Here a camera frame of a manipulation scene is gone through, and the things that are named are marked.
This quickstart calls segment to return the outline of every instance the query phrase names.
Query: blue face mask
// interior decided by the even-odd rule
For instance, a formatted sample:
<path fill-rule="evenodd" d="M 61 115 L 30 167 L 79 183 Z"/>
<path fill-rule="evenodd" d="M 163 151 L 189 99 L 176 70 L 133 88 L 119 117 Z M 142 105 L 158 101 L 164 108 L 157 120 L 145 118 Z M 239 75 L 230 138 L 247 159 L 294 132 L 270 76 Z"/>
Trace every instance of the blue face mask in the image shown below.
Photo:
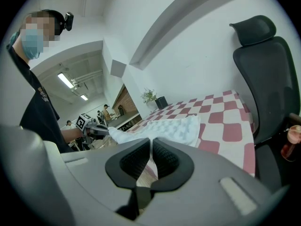
<path fill-rule="evenodd" d="M 43 30 L 25 29 L 21 40 L 23 51 L 28 59 L 38 58 L 43 52 Z"/>

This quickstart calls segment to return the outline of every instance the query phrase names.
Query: bottle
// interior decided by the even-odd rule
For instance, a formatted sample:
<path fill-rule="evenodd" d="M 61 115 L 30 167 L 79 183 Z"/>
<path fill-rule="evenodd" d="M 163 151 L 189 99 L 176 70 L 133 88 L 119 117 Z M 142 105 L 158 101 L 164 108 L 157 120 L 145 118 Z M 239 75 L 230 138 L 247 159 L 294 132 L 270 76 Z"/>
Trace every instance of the bottle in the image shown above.
<path fill-rule="evenodd" d="M 292 126 L 287 133 L 287 143 L 282 147 L 281 155 L 287 161 L 295 161 L 297 148 L 301 142 L 301 126 Z"/>

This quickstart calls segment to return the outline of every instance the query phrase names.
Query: ceiling light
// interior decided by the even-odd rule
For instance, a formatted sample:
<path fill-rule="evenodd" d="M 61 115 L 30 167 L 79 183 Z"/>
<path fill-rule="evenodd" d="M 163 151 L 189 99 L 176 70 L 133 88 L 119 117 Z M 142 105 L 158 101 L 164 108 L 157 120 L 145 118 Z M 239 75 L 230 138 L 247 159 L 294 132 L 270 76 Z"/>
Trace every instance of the ceiling light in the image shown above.
<path fill-rule="evenodd" d="M 85 97 L 85 96 L 81 96 L 84 100 L 88 100 L 88 98 L 87 97 Z"/>
<path fill-rule="evenodd" d="M 70 83 L 70 81 L 66 78 L 66 76 L 64 76 L 63 73 L 59 73 L 57 75 L 61 80 L 62 82 L 64 82 L 69 88 L 73 88 L 73 85 Z"/>

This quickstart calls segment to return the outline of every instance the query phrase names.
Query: checkered bedsheet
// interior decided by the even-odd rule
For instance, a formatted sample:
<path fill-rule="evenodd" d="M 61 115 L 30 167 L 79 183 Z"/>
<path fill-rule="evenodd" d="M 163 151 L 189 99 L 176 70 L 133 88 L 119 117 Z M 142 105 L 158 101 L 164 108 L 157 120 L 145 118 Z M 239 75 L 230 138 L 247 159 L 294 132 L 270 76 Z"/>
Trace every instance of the checkered bedsheet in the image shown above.
<path fill-rule="evenodd" d="M 201 117 L 201 124 L 195 147 L 219 154 L 254 176 L 253 119 L 249 109 L 234 90 L 181 101 L 163 110 L 157 109 L 128 132 L 140 130 L 149 121 L 197 114 Z"/>

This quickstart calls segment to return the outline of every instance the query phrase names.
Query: black pot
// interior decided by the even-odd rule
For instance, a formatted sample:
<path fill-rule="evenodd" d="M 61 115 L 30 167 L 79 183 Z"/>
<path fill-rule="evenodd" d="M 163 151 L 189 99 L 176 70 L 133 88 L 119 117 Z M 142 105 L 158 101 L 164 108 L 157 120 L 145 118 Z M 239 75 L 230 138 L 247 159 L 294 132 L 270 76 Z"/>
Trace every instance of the black pot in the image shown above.
<path fill-rule="evenodd" d="M 157 106 L 158 106 L 158 108 L 159 108 L 160 110 L 162 110 L 162 109 L 164 109 L 165 107 L 168 106 L 168 103 L 167 103 L 167 101 L 166 101 L 166 99 L 165 99 L 164 96 L 162 96 L 162 97 L 156 99 L 155 101 L 156 101 L 156 104 L 157 104 Z"/>

